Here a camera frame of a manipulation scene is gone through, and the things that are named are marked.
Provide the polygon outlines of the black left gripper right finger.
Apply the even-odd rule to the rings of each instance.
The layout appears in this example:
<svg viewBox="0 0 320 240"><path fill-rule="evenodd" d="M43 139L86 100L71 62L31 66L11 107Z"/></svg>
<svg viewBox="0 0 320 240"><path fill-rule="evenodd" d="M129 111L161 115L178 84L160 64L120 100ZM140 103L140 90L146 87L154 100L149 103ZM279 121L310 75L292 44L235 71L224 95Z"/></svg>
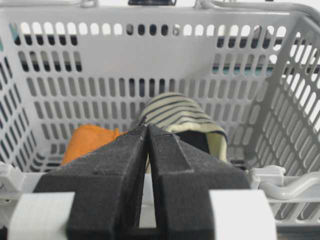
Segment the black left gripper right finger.
<svg viewBox="0 0 320 240"><path fill-rule="evenodd" d="M210 190L246 190L244 171L149 125L156 227L168 240L213 240Z"/></svg>

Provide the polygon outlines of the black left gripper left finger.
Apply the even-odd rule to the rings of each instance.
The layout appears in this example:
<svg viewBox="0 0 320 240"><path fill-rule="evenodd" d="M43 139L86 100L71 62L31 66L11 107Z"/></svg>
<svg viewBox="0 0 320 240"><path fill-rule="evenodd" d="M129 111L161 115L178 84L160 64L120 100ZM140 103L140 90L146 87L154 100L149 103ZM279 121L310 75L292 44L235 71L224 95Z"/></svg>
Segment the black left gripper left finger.
<svg viewBox="0 0 320 240"><path fill-rule="evenodd" d="M138 126L40 178L35 193L75 193L68 239L114 240L139 227L147 133L147 126Z"/></svg>

